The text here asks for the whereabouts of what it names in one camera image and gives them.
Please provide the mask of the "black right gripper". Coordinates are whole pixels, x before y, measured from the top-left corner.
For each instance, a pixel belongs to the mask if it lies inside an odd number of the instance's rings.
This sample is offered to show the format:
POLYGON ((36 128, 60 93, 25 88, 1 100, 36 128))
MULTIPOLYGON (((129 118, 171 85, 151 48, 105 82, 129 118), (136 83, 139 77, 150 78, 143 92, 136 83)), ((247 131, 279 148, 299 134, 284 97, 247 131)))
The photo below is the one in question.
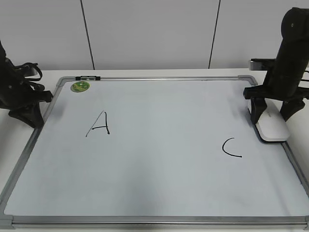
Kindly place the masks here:
POLYGON ((251 99, 251 122, 256 124, 267 109, 265 98, 283 101, 280 113, 284 121, 305 107, 303 99, 309 98, 309 89, 300 87, 299 83, 306 70, 306 64, 299 62, 278 64, 266 71, 262 85, 246 87, 243 92, 245 99, 251 99))

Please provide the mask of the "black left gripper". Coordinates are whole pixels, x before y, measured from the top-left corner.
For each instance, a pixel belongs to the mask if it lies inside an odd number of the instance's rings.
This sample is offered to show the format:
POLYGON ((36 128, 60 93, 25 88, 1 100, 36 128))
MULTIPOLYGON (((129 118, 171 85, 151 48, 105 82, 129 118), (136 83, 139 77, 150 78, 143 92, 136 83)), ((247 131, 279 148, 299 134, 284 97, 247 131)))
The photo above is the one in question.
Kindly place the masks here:
POLYGON ((41 128, 44 120, 39 102, 51 102, 53 94, 39 81, 42 72, 37 63, 0 66, 0 107, 8 109, 9 116, 32 128, 41 128))

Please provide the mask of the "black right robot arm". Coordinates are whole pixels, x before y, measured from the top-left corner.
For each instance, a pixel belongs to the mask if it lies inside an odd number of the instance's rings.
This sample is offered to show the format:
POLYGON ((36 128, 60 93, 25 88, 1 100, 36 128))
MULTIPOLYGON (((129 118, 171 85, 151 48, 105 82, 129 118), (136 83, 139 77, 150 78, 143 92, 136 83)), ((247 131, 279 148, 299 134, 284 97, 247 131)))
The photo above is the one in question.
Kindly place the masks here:
POLYGON ((305 107, 309 90, 299 84, 309 63, 309 11, 293 7, 281 23, 282 42, 262 85, 246 87, 245 99, 251 101, 251 122, 256 124, 266 110, 266 99, 282 102, 280 114, 287 121, 305 107))

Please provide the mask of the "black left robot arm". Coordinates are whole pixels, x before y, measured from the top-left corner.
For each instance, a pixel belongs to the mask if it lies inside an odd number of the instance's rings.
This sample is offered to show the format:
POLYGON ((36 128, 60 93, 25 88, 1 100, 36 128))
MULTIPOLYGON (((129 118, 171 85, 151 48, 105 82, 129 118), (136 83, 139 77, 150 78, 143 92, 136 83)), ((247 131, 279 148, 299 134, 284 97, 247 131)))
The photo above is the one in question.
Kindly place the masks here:
POLYGON ((0 107, 34 129, 44 125, 40 102, 50 103, 53 99, 51 91, 38 83, 41 79, 38 63, 15 66, 0 47, 0 107))

